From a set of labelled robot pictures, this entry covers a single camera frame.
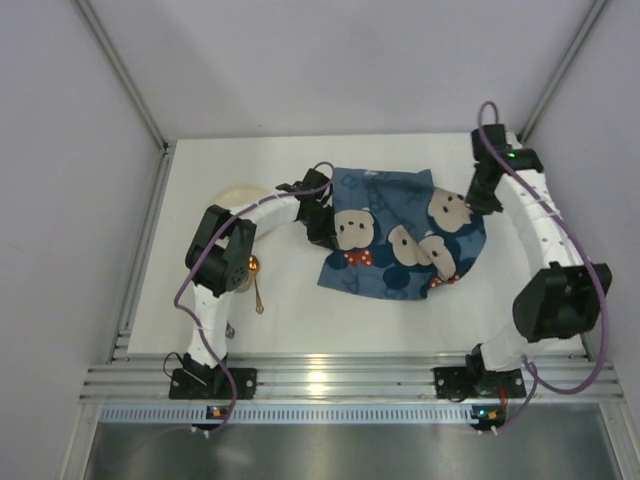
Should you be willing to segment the blue cartoon mouse placemat cloth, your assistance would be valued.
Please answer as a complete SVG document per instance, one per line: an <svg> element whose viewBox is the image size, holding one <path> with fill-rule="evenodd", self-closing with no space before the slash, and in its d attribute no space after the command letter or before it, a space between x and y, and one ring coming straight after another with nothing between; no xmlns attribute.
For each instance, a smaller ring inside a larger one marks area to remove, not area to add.
<svg viewBox="0 0 640 480"><path fill-rule="evenodd" d="M465 276L482 252L484 220L430 170L338 168L332 207L336 248L318 285L384 300L422 300Z"/></svg>

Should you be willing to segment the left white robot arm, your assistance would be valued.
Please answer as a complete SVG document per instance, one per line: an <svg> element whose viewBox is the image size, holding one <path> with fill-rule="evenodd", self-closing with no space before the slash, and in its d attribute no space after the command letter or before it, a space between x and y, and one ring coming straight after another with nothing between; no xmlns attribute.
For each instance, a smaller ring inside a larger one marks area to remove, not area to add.
<svg viewBox="0 0 640 480"><path fill-rule="evenodd" d="M174 297L174 306L191 316L194 331L182 370L196 382L212 386L229 378L226 328L232 293L249 278L254 241L275 229L299 222L308 241L337 248L332 177L313 168L293 184L280 184L267 196L227 209L205 211L188 248L188 275Z"/></svg>

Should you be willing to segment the right aluminium frame post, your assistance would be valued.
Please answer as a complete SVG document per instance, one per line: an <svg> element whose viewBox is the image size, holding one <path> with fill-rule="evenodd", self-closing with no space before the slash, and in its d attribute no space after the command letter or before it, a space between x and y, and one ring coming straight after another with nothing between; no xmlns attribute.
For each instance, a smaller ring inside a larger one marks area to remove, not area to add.
<svg viewBox="0 0 640 480"><path fill-rule="evenodd" d="M581 53L586 48L586 45L611 4L612 2L610 0L593 0L588 3L586 12L571 34L569 42L563 49L559 61L552 69L544 88L538 95L531 112L527 116L524 126L516 134L517 139L521 143L526 143L536 128L541 124L545 114L559 94L561 87L568 79Z"/></svg>

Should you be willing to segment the left aluminium frame post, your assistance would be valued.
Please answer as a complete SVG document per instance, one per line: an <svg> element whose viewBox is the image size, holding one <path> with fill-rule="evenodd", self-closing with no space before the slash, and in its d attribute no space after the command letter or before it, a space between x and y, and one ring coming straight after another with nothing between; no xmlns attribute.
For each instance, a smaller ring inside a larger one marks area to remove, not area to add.
<svg viewBox="0 0 640 480"><path fill-rule="evenodd" d="M168 149L168 141L154 120L149 107L137 87L129 69L125 65L118 49L112 41L107 29L96 12L91 1L71 0L71 5L77 11L89 34L104 56L110 70L115 75L119 85L123 88L128 101L135 110L154 145L160 152Z"/></svg>

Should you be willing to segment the cream round plate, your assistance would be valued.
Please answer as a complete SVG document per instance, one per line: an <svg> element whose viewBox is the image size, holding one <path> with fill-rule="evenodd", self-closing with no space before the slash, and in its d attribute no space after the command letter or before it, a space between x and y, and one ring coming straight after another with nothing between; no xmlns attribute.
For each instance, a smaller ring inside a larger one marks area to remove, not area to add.
<svg viewBox="0 0 640 480"><path fill-rule="evenodd" d="M249 203L256 203L260 199L268 196L269 190L252 184L237 184L228 187L217 194L212 203L225 209L241 207Z"/></svg>

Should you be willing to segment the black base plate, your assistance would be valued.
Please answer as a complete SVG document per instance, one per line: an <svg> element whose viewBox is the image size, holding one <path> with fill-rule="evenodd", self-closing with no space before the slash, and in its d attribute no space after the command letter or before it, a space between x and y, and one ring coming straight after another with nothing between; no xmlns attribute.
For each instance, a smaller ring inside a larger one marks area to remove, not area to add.
<svg viewBox="0 0 640 480"><path fill-rule="evenodd" d="M467 399L523 399L527 392L519 369L504 372L471 373L466 367L433 369L436 397L452 402Z"/></svg>
<svg viewBox="0 0 640 480"><path fill-rule="evenodd" d="M254 368L231 368L238 400L254 398L258 371ZM194 372L182 368L175 369L169 389L172 400L231 400L233 396L229 378L221 370L212 375L198 377Z"/></svg>

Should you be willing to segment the aluminium mounting rail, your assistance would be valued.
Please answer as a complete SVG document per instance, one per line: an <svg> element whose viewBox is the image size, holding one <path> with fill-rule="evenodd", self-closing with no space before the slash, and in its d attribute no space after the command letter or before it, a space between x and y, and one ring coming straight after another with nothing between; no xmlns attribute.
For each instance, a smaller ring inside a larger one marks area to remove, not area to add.
<svg viewBox="0 0 640 480"><path fill-rule="evenodd" d="M436 399L437 367L461 366L453 355L231 356L232 367L257 370L255 398L262 401L351 400L417 402ZM168 398L168 374L179 366L161 356L116 358L91 366L81 387L83 401L160 401Z"/></svg>

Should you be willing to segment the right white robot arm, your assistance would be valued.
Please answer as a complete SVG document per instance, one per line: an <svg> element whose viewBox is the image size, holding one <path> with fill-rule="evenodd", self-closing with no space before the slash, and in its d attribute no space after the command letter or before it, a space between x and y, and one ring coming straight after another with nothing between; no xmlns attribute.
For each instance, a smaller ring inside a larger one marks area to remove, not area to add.
<svg viewBox="0 0 640 480"><path fill-rule="evenodd" d="M503 213L527 255L530 278L511 303L511 321L477 345L487 372L532 367L529 359L552 340L568 340L601 326L601 345L590 386L604 366L610 335L606 295L612 272L594 263L563 220L549 193L544 167L532 149L515 148L504 125L471 133L474 175L468 207L486 216Z"/></svg>

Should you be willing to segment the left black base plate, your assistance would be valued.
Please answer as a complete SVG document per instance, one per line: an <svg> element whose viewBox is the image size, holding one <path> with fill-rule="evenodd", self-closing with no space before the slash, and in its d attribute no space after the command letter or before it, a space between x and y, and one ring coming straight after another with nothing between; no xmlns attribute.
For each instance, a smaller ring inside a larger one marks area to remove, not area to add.
<svg viewBox="0 0 640 480"><path fill-rule="evenodd" d="M231 368L238 400L254 398L258 371L254 368ZM175 369L169 389L172 400L231 400L233 396L229 378L221 370L212 375L198 377L194 372L182 368Z"/></svg>

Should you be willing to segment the aluminium frame post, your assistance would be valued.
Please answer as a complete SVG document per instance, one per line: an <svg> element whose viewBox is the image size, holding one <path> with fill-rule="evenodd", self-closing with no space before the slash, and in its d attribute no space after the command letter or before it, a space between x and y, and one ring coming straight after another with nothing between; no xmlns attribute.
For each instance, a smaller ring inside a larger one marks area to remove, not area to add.
<svg viewBox="0 0 640 480"><path fill-rule="evenodd" d="M71 0L71 5L77 11L89 34L104 56L110 70L115 75L119 85L123 88L128 101L135 110L154 145L160 152L168 149L168 141L154 120L149 107L137 87L129 69L125 65L118 49L112 41L107 29L96 12L91 1Z"/></svg>
<svg viewBox="0 0 640 480"><path fill-rule="evenodd" d="M559 94L561 87L568 79L581 53L586 48L586 45L611 4L612 2L610 0L593 0L588 3L586 12L571 34L569 42L563 49L559 61L552 69L544 88L538 95L531 112L527 116L524 126L516 134L517 139L521 143L526 143L536 128L541 124L545 114Z"/></svg>

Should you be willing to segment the small glass cup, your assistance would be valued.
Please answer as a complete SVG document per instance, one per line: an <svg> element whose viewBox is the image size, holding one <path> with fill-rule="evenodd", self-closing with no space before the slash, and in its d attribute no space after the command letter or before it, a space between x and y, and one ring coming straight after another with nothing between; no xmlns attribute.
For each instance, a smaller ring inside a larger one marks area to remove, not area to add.
<svg viewBox="0 0 640 480"><path fill-rule="evenodd" d="M237 293L242 293L247 291L252 285L252 278L247 276L236 288Z"/></svg>

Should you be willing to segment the gold spoon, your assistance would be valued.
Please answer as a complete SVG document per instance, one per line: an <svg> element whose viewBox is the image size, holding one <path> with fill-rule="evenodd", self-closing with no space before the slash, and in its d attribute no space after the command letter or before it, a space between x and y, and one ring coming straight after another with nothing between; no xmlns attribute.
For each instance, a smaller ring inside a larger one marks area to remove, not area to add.
<svg viewBox="0 0 640 480"><path fill-rule="evenodd" d="M255 255L251 255L249 257L249 274L252 279L254 291L255 291L255 311L258 315L262 315L264 313L264 304L261 298L259 285L257 281L258 273L261 269L261 264L259 259Z"/></svg>

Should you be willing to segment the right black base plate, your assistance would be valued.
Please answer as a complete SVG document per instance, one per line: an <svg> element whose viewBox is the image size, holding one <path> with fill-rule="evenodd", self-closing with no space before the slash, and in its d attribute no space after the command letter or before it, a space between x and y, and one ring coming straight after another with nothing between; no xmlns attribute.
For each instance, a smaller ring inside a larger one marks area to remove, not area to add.
<svg viewBox="0 0 640 480"><path fill-rule="evenodd" d="M467 399L523 399L527 392L519 369L504 372L471 373L466 367L433 369L436 397L452 402Z"/></svg>

